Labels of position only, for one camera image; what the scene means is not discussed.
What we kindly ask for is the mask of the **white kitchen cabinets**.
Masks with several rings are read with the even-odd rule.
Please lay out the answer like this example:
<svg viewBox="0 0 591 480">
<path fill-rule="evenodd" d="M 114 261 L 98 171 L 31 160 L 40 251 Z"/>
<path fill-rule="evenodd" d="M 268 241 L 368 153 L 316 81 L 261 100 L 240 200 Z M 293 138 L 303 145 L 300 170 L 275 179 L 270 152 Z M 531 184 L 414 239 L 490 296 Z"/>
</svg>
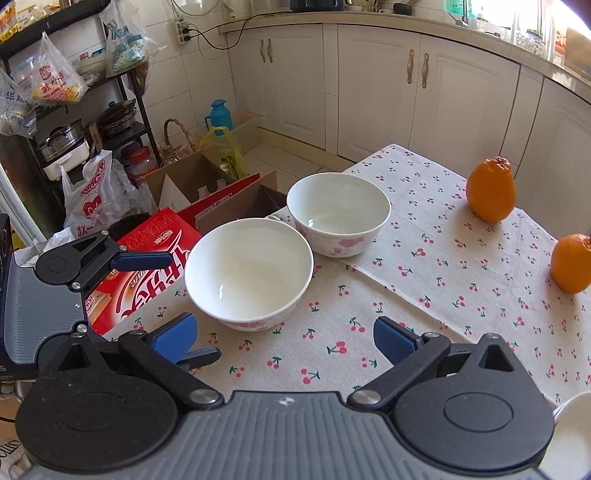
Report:
<svg viewBox="0 0 591 480">
<path fill-rule="evenodd" d="M 297 152 L 349 162 L 396 143 L 468 175 L 508 159 L 517 203 L 552 235 L 590 228 L 590 84 L 517 46 L 381 14 L 226 26 L 238 108 Z"/>
</svg>

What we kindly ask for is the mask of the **yellow plastic bag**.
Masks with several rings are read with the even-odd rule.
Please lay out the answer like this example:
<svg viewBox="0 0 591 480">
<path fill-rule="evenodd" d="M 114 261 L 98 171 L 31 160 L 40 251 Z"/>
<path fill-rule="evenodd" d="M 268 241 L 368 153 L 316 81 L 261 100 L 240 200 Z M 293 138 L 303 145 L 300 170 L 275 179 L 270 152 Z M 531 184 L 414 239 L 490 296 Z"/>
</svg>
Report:
<svg viewBox="0 0 591 480">
<path fill-rule="evenodd" d="M 198 146 L 200 149 L 212 147 L 214 162 L 233 179 L 240 180 L 249 176 L 243 162 L 242 148 L 228 127 L 209 128 L 199 140 Z"/>
</svg>

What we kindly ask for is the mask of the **black metal shelf rack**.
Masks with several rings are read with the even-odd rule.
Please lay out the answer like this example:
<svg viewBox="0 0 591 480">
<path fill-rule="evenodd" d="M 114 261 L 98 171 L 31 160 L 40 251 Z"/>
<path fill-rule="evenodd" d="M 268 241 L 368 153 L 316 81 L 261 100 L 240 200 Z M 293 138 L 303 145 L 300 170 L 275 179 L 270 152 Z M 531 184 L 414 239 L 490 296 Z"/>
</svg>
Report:
<svg viewBox="0 0 591 480">
<path fill-rule="evenodd" d="M 58 37 L 67 48 L 82 39 L 82 35 L 96 29 L 103 41 L 106 30 L 98 14 L 107 1 L 80 1 L 58 11 L 13 35 L 1 44 L 1 68 L 10 73 L 24 58 L 37 51 L 38 41 L 46 33 Z M 40 107 L 37 114 L 37 133 L 32 139 L 21 136 L 1 137 L 1 210 L 11 216 L 13 228 L 25 240 L 47 237 L 63 227 L 64 196 L 61 183 L 51 181 L 43 171 L 44 161 L 38 145 L 58 126 L 79 120 L 84 126 L 97 120 L 107 108 L 107 100 L 124 100 L 123 79 L 130 81 L 130 90 L 141 96 L 139 70 L 101 79 L 92 85 L 80 103 L 71 106 Z"/>
</svg>

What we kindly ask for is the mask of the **white bowl pink flowers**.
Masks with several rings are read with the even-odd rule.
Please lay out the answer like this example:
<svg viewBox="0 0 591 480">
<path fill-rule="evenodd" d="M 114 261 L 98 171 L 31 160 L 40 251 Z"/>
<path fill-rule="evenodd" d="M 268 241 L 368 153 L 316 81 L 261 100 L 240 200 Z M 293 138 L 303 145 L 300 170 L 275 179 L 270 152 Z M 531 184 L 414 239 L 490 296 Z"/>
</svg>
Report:
<svg viewBox="0 0 591 480">
<path fill-rule="evenodd" d="M 311 250 L 332 258 L 366 252 L 388 223 L 388 196 L 367 179 L 345 173 L 305 177 L 287 193 L 287 209 Z"/>
</svg>

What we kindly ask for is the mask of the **blue thermos jug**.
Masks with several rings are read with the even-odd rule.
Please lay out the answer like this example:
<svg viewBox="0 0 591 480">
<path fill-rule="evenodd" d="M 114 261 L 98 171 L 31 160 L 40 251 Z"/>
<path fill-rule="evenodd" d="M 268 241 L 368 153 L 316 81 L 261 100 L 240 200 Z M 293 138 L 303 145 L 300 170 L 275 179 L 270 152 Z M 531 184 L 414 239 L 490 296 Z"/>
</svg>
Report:
<svg viewBox="0 0 591 480">
<path fill-rule="evenodd" d="M 229 131 L 233 129 L 231 111 L 225 104 L 226 101 L 223 99 L 215 99 L 211 103 L 211 113 L 204 118 L 208 130 L 211 130 L 212 127 L 225 127 Z"/>
</svg>

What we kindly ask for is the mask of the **white floral plate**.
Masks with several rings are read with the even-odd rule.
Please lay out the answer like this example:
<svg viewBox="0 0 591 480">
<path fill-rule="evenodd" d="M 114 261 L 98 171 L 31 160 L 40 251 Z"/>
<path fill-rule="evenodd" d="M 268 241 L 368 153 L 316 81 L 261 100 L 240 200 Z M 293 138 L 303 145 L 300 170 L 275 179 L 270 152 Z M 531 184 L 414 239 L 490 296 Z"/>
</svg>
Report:
<svg viewBox="0 0 591 480">
<path fill-rule="evenodd" d="M 589 479 L 591 470 L 591 396 L 583 392 L 554 411 L 555 431 L 541 463 L 550 479 Z"/>
</svg>

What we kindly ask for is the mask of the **red white plastic bag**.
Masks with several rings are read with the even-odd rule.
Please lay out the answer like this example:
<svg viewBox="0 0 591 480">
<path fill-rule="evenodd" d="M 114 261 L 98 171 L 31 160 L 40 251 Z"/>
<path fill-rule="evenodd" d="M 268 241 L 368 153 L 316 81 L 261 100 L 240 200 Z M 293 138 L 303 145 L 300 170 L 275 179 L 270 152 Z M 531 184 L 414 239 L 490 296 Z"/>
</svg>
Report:
<svg viewBox="0 0 591 480">
<path fill-rule="evenodd" d="M 75 238 L 108 229 L 141 207 L 139 193 L 111 151 L 102 150 L 82 168 L 82 180 L 72 183 L 60 166 L 65 200 L 64 227 Z"/>
</svg>

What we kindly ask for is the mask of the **cherry print tablecloth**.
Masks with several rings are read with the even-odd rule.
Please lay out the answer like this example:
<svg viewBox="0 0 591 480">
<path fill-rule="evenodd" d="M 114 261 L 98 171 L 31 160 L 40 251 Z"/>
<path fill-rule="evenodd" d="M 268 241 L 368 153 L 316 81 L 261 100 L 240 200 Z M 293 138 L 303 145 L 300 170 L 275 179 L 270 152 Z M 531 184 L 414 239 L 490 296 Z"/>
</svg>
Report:
<svg viewBox="0 0 591 480">
<path fill-rule="evenodd" d="M 590 295 L 561 290 L 549 272 L 554 238 L 524 211 L 501 223 L 469 209 L 465 180 L 401 146 L 352 168 L 379 186 L 392 214 L 370 249 L 315 257 L 311 285 L 286 320 L 236 331 L 199 315 L 198 347 L 221 358 L 197 377 L 235 390 L 352 393 L 389 362 L 373 339 L 387 316 L 455 342 L 501 335 L 538 388 L 561 404 L 590 388 Z"/>
</svg>

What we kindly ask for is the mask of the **red cardboard box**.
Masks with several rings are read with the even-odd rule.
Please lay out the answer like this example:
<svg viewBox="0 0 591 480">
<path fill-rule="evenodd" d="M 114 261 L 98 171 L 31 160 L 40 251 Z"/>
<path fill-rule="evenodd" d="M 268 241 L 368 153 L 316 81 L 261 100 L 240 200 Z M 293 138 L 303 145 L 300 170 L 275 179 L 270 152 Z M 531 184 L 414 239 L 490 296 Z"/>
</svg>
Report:
<svg viewBox="0 0 591 480">
<path fill-rule="evenodd" d="M 122 272 L 112 270 L 85 301 L 94 331 L 107 334 L 172 286 L 183 276 L 186 260 L 201 235 L 171 209 L 152 215 L 119 243 L 143 253 L 165 252 L 171 265 L 157 270 Z"/>
</svg>

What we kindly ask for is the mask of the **bumpy orange fruit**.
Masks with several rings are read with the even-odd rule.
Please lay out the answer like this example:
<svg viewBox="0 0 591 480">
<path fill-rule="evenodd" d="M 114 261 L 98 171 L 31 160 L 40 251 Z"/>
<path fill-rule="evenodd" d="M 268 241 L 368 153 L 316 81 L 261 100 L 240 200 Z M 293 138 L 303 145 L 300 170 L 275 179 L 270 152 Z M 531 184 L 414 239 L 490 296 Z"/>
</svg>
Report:
<svg viewBox="0 0 591 480">
<path fill-rule="evenodd" d="M 507 218 L 517 202 L 510 162 L 500 156 L 481 162 L 467 180 L 466 198 L 473 212 L 485 222 L 498 223 Z"/>
</svg>

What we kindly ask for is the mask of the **white power strip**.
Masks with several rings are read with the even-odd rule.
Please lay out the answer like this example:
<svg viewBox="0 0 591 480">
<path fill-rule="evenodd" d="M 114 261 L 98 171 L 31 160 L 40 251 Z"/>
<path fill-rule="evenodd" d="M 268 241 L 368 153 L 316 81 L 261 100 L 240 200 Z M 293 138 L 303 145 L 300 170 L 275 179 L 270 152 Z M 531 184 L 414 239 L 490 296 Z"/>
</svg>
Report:
<svg viewBox="0 0 591 480">
<path fill-rule="evenodd" d="M 174 19 L 174 26 L 179 45 L 183 45 L 191 39 L 189 25 L 182 17 L 176 17 Z"/>
</svg>

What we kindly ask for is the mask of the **orange fruit with leaf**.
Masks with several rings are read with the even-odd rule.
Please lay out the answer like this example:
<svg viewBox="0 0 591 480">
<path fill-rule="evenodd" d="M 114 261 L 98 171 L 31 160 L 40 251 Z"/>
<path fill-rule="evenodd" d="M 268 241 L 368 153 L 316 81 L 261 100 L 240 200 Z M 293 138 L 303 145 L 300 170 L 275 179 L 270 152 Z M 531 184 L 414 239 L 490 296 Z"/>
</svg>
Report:
<svg viewBox="0 0 591 480">
<path fill-rule="evenodd" d="M 590 237 L 572 234 L 555 245 L 550 272 L 555 283 L 566 293 L 583 292 L 591 283 Z"/>
</svg>

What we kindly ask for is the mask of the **brown cardboard box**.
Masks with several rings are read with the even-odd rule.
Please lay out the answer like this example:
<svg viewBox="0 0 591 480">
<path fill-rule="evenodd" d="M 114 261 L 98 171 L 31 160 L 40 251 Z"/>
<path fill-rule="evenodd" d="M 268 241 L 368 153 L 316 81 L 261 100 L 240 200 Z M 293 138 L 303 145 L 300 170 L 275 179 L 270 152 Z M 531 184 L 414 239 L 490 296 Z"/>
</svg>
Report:
<svg viewBox="0 0 591 480">
<path fill-rule="evenodd" d="M 222 171 L 212 147 L 154 170 L 143 181 L 159 208 L 170 208 L 202 235 L 231 221 L 266 218 L 287 206 L 287 195 L 277 190 L 276 171 L 236 180 Z"/>
</svg>

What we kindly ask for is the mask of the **hanging green plastic bag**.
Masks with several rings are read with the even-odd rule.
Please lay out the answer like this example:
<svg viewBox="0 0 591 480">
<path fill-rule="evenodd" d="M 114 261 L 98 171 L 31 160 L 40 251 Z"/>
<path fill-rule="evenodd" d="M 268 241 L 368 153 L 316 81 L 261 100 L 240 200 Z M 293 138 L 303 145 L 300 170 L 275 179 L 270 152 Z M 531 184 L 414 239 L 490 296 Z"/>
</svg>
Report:
<svg viewBox="0 0 591 480">
<path fill-rule="evenodd" d="M 106 29 L 106 75 L 114 77 L 146 62 L 151 41 L 130 1 L 111 1 L 99 14 Z"/>
</svg>

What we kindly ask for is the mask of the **wicker basket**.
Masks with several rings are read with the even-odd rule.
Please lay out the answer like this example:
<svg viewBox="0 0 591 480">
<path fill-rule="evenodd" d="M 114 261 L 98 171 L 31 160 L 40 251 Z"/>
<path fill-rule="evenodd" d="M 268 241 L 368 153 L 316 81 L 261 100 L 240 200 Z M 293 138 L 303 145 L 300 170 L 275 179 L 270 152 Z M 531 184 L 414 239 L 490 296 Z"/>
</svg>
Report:
<svg viewBox="0 0 591 480">
<path fill-rule="evenodd" d="M 164 143 L 160 148 L 162 165 L 167 166 L 197 152 L 197 144 L 188 129 L 176 118 L 163 124 Z"/>
</svg>

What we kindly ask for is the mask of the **black air fryer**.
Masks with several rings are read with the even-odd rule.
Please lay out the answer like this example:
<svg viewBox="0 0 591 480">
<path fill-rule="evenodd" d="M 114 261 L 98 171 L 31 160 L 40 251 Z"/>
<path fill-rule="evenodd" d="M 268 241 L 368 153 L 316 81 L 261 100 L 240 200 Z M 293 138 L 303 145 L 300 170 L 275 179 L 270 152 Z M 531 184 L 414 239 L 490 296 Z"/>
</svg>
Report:
<svg viewBox="0 0 591 480">
<path fill-rule="evenodd" d="M 335 12 L 344 8 L 344 0 L 290 0 L 290 11 L 294 13 Z"/>
</svg>

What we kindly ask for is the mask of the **hanging snack plastic bag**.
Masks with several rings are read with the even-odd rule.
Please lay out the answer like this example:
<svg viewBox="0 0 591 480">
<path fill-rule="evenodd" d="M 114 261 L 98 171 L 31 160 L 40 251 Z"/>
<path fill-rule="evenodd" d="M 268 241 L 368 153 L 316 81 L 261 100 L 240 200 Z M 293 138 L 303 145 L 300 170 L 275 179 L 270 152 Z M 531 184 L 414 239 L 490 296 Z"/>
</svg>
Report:
<svg viewBox="0 0 591 480">
<path fill-rule="evenodd" d="M 26 98 L 42 106 L 74 105 L 82 100 L 87 89 L 85 80 L 43 32 Z"/>
</svg>

